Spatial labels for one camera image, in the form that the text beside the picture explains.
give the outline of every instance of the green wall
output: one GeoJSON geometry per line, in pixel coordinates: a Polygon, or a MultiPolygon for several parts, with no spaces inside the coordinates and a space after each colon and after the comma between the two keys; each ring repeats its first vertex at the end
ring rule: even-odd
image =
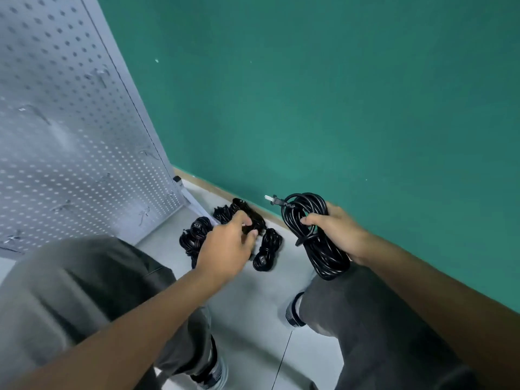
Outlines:
{"type": "Polygon", "coordinates": [[[319,193],[520,311],[520,0],[99,1],[175,166],[319,193]]]}

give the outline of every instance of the two-prong plug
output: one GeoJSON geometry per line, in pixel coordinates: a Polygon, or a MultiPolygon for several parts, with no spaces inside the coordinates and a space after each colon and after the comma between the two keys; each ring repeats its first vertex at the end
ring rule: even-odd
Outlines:
{"type": "Polygon", "coordinates": [[[264,196],[266,200],[271,202],[271,205],[280,205],[280,206],[286,206],[288,208],[294,208],[295,205],[287,202],[286,200],[279,199],[275,195],[271,196],[264,196]]]}

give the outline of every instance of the shoe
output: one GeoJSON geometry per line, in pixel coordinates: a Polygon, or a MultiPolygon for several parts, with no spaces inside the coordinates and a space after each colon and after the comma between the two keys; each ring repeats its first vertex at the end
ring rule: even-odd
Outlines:
{"type": "Polygon", "coordinates": [[[215,340],[211,336],[211,357],[208,366],[198,375],[191,375],[191,379],[201,390],[222,390],[228,378],[228,367],[217,353],[215,340]]]}
{"type": "Polygon", "coordinates": [[[300,292],[296,294],[296,297],[291,301],[291,303],[288,305],[287,309],[285,310],[285,319],[292,327],[303,327],[305,326],[305,322],[300,319],[300,316],[298,315],[298,311],[300,309],[300,302],[301,297],[304,292],[300,292]]]}

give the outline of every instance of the black power cable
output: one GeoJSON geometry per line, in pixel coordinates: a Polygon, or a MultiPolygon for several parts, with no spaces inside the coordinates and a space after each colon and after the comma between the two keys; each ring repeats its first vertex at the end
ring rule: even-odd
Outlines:
{"type": "Polygon", "coordinates": [[[295,193],[281,200],[268,197],[271,205],[280,205],[282,219],[298,238],[296,246],[303,244],[316,273],[324,280],[332,280],[350,267],[348,254],[340,250],[318,226],[306,226],[300,222],[309,213],[328,215],[327,203],[314,193],[295,193]]]}
{"type": "Polygon", "coordinates": [[[197,265],[200,248],[204,243],[207,233],[213,229],[210,220],[205,217],[199,217],[191,224],[191,227],[184,230],[179,238],[179,244],[186,251],[186,255],[191,257],[191,267],[194,269],[197,265]]]}
{"type": "Polygon", "coordinates": [[[264,218],[251,209],[249,204],[244,200],[234,198],[230,206],[224,205],[215,208],[213,211],[213,217],[221,224],[226,224],[231,221],[233,215],[235,215],[239,210],[243,210],[252,222],[250,226],[243,226],[242,232],[247,234],[251,230],[258,230],[258,235],[262,235],[263,231],[267,228],[264,218]]]}
{"type": "Polygon", "coordinates": [[[275,255],[282,244],[283,238],[275,229],[268,228],[262,237],[262,245],[253,260],[253,268],[257,271],[270,271],[275,263],[275,255]]]}

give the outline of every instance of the perforated metal panel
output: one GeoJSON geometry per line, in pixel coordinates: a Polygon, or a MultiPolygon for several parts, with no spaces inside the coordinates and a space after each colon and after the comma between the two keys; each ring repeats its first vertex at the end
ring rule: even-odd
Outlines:
{"type": "Polygon", "coordinates": [[[82,0],[0,0],[0,31],[0,255],[137,243],[182,206],[82,0]]]}

